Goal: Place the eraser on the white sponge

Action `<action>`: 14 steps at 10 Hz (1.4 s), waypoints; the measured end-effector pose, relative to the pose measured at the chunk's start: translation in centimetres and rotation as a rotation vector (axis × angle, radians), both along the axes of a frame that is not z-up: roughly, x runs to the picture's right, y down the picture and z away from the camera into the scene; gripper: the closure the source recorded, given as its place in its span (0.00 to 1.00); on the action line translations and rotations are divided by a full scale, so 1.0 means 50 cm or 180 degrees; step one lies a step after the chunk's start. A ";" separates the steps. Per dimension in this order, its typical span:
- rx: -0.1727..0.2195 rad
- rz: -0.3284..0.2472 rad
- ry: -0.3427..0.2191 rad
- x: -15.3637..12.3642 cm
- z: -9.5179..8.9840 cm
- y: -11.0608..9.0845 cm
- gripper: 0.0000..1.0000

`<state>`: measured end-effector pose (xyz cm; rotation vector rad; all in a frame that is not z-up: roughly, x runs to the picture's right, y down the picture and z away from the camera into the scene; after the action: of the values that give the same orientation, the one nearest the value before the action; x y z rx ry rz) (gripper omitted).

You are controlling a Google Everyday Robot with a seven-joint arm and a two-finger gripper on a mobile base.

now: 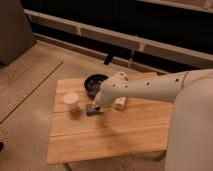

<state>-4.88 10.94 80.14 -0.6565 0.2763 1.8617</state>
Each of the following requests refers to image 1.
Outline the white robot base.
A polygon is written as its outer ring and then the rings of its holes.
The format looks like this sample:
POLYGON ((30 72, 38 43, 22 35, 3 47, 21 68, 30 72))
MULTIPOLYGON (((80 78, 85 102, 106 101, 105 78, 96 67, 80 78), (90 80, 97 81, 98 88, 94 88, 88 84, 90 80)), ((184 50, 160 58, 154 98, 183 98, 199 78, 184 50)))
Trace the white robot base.
POLYGON ((177 96, 165 171, 213 171, 213 79, 198 80, 177 96))

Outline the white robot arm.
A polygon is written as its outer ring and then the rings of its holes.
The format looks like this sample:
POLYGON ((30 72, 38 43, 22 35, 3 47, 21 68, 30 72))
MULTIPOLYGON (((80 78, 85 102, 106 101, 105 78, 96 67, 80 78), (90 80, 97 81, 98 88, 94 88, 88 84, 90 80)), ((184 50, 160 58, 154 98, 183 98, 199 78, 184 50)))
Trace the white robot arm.
POLYGON ((183 88, 208 76, 213 76, 213 69, 191 70, 129 81, 112 76, 101 84, 93 107, 111 107, 120 97, 173 102, 183 88))

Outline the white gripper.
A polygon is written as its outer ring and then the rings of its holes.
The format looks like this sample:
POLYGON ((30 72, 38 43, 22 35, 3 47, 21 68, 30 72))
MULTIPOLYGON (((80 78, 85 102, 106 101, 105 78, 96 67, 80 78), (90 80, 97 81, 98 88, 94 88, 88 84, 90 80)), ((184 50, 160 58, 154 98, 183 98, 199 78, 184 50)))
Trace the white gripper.
POLYGON ((112 89, 101 89, 95 96, 93 106, 97 107, 111 107, 115 101, 115 96, 112 89))

